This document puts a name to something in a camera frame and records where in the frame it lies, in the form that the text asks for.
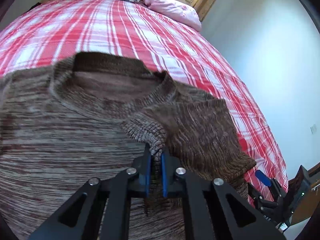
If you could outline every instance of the bed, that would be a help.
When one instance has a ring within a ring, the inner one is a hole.
[[[121,0],[45,1],[0,33],[0,76],[47,66],[79,51],[138,58],[152,71],[166,70],[177,81],[224,98],[243,151],[257,162],[245,179],[268,200],[272,197],[256,170],[287,190],[285,162],[263,114],[232,67],[199,32]]]

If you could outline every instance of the pink pillow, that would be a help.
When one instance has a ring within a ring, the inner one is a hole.
[[[201,31],[201,22],[194,8],[176,0],[144,0],[150,10]]]

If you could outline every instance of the metal bolt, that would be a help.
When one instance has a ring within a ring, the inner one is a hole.
[[[213,180],[213,183],[214,183],[216,186],[221,186],[221,185],[223,185],[224,181],[223,181],[223,179],[221,179],[221,178],[215,178],[215,179]]]
[[[129,175],[135,174],[137,172],[136,168],[127,168],[127,173]]]
[[[99,183],[99,179],[98,178],[91,178],[89,179],[89,184],[91,186],[97,185]]]
[[[179,175],[183,175],[183,174],[186,174],[186,169],[185,168],[182,168],[182,167],[179,167],[176,169],[176,173],[179,174]]]

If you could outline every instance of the striped sweater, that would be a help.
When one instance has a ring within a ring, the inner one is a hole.
[[[0,213],[20,240],[89,178],[131,166],[145,143],[156,165],[167,145],[188,170],[247,197],[243,174],[255,161],[241,152],[225,101],[166,72],[83,52],[10,73],[0,87]],[[156,201],[132,201],[130,239],[183,238],[181,208]]]

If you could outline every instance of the triangular cutout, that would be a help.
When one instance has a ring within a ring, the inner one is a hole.
[[[236,223],[240,228],[245,227],[256,221],[256,217],[246,209],[233,195],[227,194],[227,201],[235,217]]]
[[[75,227],[86,198],[87,195],[82,194],[62,215],[60,215],[58,221],[68,227]]]

